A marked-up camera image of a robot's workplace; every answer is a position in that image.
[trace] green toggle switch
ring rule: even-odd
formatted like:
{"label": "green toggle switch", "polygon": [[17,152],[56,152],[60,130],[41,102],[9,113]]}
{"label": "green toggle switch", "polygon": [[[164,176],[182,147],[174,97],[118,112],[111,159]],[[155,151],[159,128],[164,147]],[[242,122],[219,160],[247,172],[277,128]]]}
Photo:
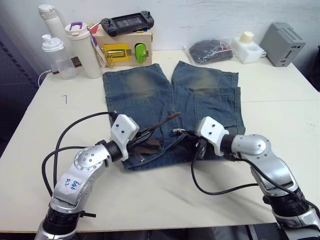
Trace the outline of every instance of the green toggle switch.
{"label": "green toggle switch", "polygon": [[135,58],[138,63],[142,63],[147,60],[146,45],[143,43],[135,45]]}

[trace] plastic water bottle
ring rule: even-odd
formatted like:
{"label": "plastic water bottle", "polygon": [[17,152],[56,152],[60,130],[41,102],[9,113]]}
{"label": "plastic water bottle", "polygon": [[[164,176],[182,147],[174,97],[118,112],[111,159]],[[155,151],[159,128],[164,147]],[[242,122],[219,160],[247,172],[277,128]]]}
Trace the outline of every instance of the plastic water bottle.
{"label": "plastic water bottle", "polygon": [[42,49],[45,51],[50,60],[54,63],[63,79],[73,79],[78,72],[71,61],[64,47],[64,42],[58,37],[52,37],[50,34],[42,36]]}

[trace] bottle lid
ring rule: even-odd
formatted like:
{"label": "bottle lid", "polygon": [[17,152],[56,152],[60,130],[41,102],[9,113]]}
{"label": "bottle lid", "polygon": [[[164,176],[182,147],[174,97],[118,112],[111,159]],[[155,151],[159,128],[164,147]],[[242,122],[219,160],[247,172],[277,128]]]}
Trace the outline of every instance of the bottle lid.
{"label": "bottle lid", "polygon": [[245,31],[241,35],[239,41],[241,43],[243,43],[243,44],[249,44],[249,43],[251,43],[253,41],[253,39],[254,39],[254,34],[252,32],[250,32],[250,31]]}
{"label": "bottle lid", "polygon": [[55,7],[49,4],[41,4],[38,6],[39,14],[44,20],[54,19],[57,16]]}
{"label": "bottle lid", "polygon": [[81,40],[90,35],[87,25],[82,21],[73,22],[67,25],[64,30],[70,40]]}
{"label": "bottle lid", "polygon": [[42,39],[42,49],[47,53],[55,52],[64,48],[64,42],[57,37],[51,38],[50,34],[43,35]]}

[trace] denim shorts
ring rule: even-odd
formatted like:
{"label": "denim shorts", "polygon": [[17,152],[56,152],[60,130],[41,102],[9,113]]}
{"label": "denim shorts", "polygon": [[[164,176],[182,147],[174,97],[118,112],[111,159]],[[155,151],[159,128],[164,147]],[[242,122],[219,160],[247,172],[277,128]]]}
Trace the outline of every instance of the denim shorts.
{"label": "denim shorts", "polygon": [[[245,133],[238,73],[180,61],[171,82],[157,63],[103,74],[108,110],[131,117],[141,130],[181,112],[151,136],[160,143],[158,151],[141,154],[142,162],[130,155],[123,162],[125,169],[147,170],[190,162],[195,154],[195,140],[172,130],[194,131],[200,120],[207,116],[220,122],[232,134]],[[212,147],[204,157],[206,160],[219,158]]]}

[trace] white plastic container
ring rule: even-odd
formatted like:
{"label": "white plastic container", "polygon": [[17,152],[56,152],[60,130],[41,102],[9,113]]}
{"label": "white plastic container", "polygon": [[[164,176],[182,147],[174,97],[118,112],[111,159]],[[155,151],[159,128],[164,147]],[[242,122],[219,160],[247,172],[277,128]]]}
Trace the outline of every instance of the white plastic container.
{"label": "white plastic container", "polygon": [[51,38],[50,34],[43,35],[42,39],[42,49],[48,54],[61,77],[63,79],[75,78],[78,72],[64,48],[64,42],[57,37]]}
{"label": "white plastic container", "polygon": [[67,25],[64,30],[87,76],[92,79],[100,77],[102,72],[87,25],[84,22],[73,22]]}
{"label": "white plastic container", "polygon": [[66,37],[65,27],[63,26],[59,16],[56,13],[55,7],[49,4],[42,4],[38,6],[39,14],[43,18],[48,27],[51,36],[61,39],[64,43],[64,49],[71,58],[75,57],[74,51],[70,41]]}
{"label": "white plastic container", "polygon": [[264,50],[253,41],[254,34],[245,31],[241,37],[235,37],[231,41],[231,48],[236,57],[243,64],[258,62]]}

